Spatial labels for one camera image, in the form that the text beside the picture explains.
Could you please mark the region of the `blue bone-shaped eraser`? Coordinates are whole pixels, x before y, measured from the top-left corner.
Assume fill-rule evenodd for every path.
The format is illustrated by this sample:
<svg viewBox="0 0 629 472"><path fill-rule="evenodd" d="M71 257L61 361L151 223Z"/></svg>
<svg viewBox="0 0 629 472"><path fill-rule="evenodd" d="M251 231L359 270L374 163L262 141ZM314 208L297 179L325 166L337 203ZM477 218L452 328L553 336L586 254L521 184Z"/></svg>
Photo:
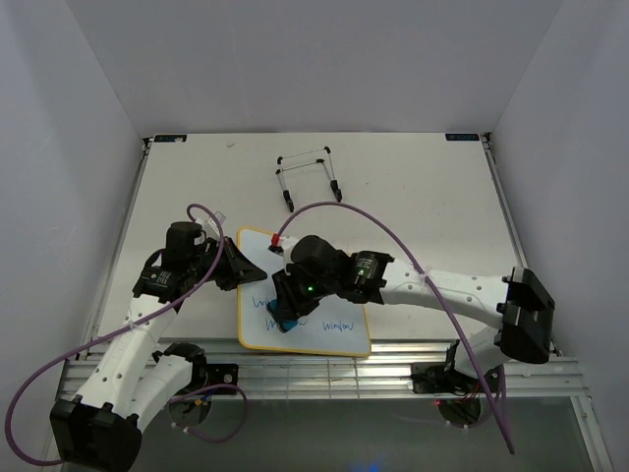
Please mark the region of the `blue bone-shaped eraser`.
<svg viewBox="0 0 629 472"><path fill-rule="evenodd" d="M281 304L278 299L271 300L266 309L281 332L286 333L298 325L299 318L289 308Z"/></svg>

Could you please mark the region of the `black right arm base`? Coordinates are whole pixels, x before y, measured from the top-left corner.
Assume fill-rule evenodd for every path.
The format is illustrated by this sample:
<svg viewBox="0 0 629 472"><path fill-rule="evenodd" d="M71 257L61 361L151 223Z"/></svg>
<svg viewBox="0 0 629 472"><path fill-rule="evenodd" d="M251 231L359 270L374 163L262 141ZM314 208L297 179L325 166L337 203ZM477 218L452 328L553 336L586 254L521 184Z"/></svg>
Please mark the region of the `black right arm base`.
<svg viewBox="0 0 629 472"><path fill-rule="evenodd" d="M449 393L464 396L472 393L477 381L460 374L444 364L428 365L414 363L410 368L410 379L414 393Z"/></svg>

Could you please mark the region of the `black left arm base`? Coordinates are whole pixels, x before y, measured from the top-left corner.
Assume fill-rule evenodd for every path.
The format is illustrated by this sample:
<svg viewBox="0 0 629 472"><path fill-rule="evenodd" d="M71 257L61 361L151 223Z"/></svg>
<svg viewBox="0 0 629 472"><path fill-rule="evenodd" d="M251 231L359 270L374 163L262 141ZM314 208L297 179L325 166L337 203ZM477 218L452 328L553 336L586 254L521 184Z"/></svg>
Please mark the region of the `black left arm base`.
<svg viewBox="0 0 629 472"><path fill-rule="evenodd" d="M197 367L193 373L193 386L202 389L202 396L235 395L240 367L234 363L210 363Z"/></svg>

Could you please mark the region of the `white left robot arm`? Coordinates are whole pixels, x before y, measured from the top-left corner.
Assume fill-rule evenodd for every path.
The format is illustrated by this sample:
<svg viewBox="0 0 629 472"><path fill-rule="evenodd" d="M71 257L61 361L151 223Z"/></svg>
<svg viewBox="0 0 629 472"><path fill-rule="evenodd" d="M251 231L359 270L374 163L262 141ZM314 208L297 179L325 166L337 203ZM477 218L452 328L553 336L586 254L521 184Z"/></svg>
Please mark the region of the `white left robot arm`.
<svg viewBox="0 0 629 472"><path fill-rule="evenodd" d="M127 471L143 431L178 393L209 384L203 350L157 344L196 285L214 282L223 291L267 278L229 237L208 236L200 221L179 221L166 232L164 248L144 263L132 290L126 332L115 336L99 364L70 400L55 402L50 422L62 460L99 471Z"/></svg>

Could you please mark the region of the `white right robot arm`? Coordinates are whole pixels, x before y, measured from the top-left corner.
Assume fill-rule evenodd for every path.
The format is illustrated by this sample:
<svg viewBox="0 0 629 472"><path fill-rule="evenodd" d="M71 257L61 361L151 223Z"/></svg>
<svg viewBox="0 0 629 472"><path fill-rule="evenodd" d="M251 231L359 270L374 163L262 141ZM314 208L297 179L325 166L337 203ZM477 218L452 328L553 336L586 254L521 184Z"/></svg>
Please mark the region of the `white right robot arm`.
<svg viewBox="0 0 629 472"><path fill-rule="evenodd" d="M431 371L456 390L468 389L508 360L531 365L549 360L555 303L525 267L514 267L507 276L420 273L385 253L348 255L315 235L275 236L268 249L283 260L272 276L275 298L267 306L283 332L335 296L355 305L442 310L484 324L454 342L444 365Z"/></svg>

